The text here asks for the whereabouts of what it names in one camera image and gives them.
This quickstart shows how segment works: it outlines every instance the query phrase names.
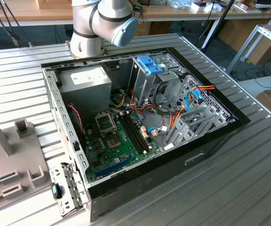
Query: wooden desk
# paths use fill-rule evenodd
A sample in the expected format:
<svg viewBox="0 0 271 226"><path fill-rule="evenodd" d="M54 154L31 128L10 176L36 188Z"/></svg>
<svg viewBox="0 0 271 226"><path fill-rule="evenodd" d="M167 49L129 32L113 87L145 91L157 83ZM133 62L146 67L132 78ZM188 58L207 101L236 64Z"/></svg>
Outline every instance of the wooden desk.
<svg viewBox="0 0 271 226"><path fill-rule="evenodd" d="M39 9L35 0L7 0L7 3L16 16L21 26L33 26L33 25L56 25L56 24L72 24L72 10L71 9ZM206 41L202 47L205 46L208 39L211 37L216 25L219 22L219 18L222 15L220 13L214 13L210 16L211 20L215 20L211 30L206 38ZM184 20L207 20L209 13L194 12L191 8L175 9L171 6L157 6L150 5L143 7L144 21L184 21ZM5 17L0 12L0 16L3 21ZM265 11L260 14L245 14L239 9L231 8L227 14L227 20L231 19L260 19L271 18L271 12Z"/></svg>

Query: motherboard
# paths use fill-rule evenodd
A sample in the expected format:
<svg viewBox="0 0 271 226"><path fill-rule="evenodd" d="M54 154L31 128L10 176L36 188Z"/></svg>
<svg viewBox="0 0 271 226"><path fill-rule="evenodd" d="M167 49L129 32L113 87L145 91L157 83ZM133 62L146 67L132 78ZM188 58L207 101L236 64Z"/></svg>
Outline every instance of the motherboard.
<svg viewBox="0 0 271 226"><path fill-rule="evenodd" d="M135 112L113 116L98 115L98 120L86 124L86 171L90 183L118 172L137 162L157 155L160 150L144 131L144 126ZM105 133L105 130L116 128Z"/></svg>

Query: tabletop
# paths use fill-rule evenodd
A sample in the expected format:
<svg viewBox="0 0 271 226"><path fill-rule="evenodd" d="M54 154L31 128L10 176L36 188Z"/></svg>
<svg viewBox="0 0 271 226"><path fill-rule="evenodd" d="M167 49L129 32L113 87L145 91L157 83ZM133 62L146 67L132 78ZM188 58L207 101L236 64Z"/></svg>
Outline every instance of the tabletop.
<svg viewBox="0 0 271 226"><path fill-rule="evenodd" d="M250 120L214 156L105 214L95 226L271 226L271 112L177 34L134 38L110 54L174 47ZM65 44L0 50L0 127L34 124L49 168L67 161L40 64L71 59ZM62 219L50 188L0 210L0 226L90 225L84 209Z"/></svg>
<svg viewBox="0 0 271 226"><path fill-rule="evenodd" d="M7 0L11 11L19 21L30 20L72 20L72 9L39 9L35 0ZM222 12L212 13L211 19L217 19ZM150 5L143 6L143 16L146 21L166 21L166 20L180 20L179 17L187 17L192 20L199 20L200 17L207 17L209 13L200 11L194 12L191 8L175 9L171 6ZM264 11L260 14L246 14L239 9L231 8L228 16L234 18L248 17L256 18L260 16L269 17L271 11Z"/></svg>

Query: floor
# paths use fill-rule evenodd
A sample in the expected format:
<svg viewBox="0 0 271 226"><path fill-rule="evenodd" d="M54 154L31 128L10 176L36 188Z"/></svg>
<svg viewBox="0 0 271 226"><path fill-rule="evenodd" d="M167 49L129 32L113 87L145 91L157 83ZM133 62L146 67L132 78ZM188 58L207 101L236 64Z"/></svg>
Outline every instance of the floor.
<svg viewBox="0 0 271 226"><path fill-rule="evenodd" d="M170 32L183 35L192 43L196 43L197 38L204 29L201 26L201 21L186 21L184 23L184 32L181 31L181 26L182 24L180 22L174 22L172 24ZM21 29L18 27L14 27L14 31L21 37L22 41L27 44L27 39L22 33ZM65 40L69 39L69 37L65 33L63 25L28 26L24 27L24 31L35 46L63 43ZM205 36L202 36L202 38L198 42L198 47L202 46L204 40ZM11 38L6 35L5 31L2 28L0 28L0 49L14 47L15 46ZM237 52L235 50L226 45L220 39L212 40L206 52L208 57L210 57L214 62L216 62L219 66L223 68L228 67L236 53ZM259 76L263 76L262 74L257 74L258 69L262 69L263 66L266 75L271 75L271 61L267 62L265 65L253 65L239 61L236 67L237 69L234 70L232 76L239 81L248 80L250 78L257 78Z"/></svg>

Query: blue cable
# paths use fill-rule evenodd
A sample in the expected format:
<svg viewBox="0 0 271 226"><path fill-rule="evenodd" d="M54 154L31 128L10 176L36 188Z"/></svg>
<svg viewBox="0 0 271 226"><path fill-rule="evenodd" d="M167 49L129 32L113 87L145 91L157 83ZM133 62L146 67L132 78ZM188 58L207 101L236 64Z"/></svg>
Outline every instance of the blue cable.
<svg viewBox="0 0 271 226"><path fill-rule="evenodd" d="M197 97L197 99L199 99L199 95L198 95L198 93L197 93L196 91L194 91L194 90L189 90L189 91L187 92L187 94L186 94L186 106L187 106L188 111L190 110L190 105L189 105L189 94L190 94L190 93L194 93L194 95Z"/></svg>
<svg viewBox="0 0 271 226"><path fill-rule="evenodd" d="M153 127L150 127L150 128L147 130L147 132L150 133L150 131L153 130L153 129L160 129L160 130L162 130L161 128L157 128L157 127L153 126Z"/></svg>
<svg viewBox="0 0 271 226"><path fill-rule="evenodd" d="M196 92L198 93L198 96L199 96L201 99L203 99L203 96L201 95L199 88L196 88Z"/></svg>

